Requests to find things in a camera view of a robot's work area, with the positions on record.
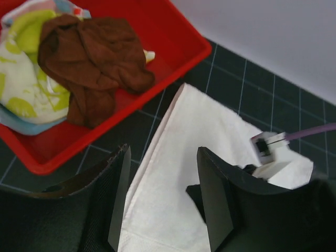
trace white towel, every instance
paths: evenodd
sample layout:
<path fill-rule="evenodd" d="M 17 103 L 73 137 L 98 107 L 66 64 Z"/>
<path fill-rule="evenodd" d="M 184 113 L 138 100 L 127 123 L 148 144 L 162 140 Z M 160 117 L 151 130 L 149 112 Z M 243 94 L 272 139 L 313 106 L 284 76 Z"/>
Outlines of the white towel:
<path fill-rule="evenodd" d="M 259 133 L 232 110 L 182 85 L 128 191 L 118 251 L 210 251 L 206 225 L 185 192 L 199 183 L 197 148 L 208 147 L 232 165 L 259 165 L 249 141 Z M 295 165 L 272 183 L 281 185 L 289 173 L 300 173 L 301 184 L 308 182 L 311 161 L 289 154 Z M 285 185 L 294 187 L 293 182 Z"/>

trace brown cloth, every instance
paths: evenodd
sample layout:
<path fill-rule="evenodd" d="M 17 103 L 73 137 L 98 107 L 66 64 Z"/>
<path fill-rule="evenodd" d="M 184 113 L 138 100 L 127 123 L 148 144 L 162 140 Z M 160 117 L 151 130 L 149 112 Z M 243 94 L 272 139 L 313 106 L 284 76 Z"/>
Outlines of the brown cloth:
<path fill-rule="evenodd" d="M 117 88 L 140 93 L 154 85 L 140 40 L 122 18 L 64 14 L 45 22 L 38 64 L 71 92 L 67 120 L 90 128 L 113 114 Z"/>

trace colorful fabric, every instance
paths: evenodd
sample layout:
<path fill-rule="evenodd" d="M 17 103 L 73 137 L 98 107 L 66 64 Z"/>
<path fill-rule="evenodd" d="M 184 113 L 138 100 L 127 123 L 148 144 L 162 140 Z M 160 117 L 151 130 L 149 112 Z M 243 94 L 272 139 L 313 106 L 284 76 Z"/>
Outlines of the colorful fabric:
<path fill-rule="evenodd" d="M 83 18 L 91 17 L 87 9 L 82 9 L 68 0 L 28 0 L 1 18 L 0 42 L 6 38 L 15 19 L 26 13 L 43 9 L 51 9 L 57 14 L 67 13 Z"/>
<path fill-rule="evenodd" d="M 0 103 L 30 123 L 50 123 L 68 113 L 70 93 L 37 64 L 39 36 L 53 10 L 38 10 L 15 19 L 0 44 Z"/>
<path fill-rule="evenodd" d="M 57 121 L 43 124 L 29 123 L 21 120 L 0 104 L 0 123 L 23 135 L 38 135 L 65 121 L 65 119 L 66 118 L 63 117 Z"/>

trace white wall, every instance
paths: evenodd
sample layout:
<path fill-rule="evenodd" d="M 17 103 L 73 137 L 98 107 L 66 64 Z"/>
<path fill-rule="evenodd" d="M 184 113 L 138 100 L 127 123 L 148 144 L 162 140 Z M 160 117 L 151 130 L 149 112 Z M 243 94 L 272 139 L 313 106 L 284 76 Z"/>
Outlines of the white wall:
<path fill-rule="evenodd" d="M 172 0 L 201 34 L 336 104 L 335 0 Z"/>

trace red plastic bin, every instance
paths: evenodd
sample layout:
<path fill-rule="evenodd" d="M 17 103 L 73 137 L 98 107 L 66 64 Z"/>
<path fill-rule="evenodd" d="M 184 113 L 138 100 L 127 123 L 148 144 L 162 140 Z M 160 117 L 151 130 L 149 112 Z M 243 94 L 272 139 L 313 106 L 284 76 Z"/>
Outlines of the red plastic bin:
<path fill-rule="evenodd" d="M 23 0 L 0 0 L 0 16 Z M 73 0 L 93 17 L 126 18 L 146 50 L 156 52 L 148 69 L 156 85 L 140 96 L 123 90 L 116 94 L 115 114 L 93 130 L 63 122 L 37 136 L 21 135 L 0 125 L 0 137 L 33 173 L 53 172 L 88 144 L 122 121 L 136 109 L 184 75 L 211 53 L 211 45 L 184 18 L 169 0 Z"/>

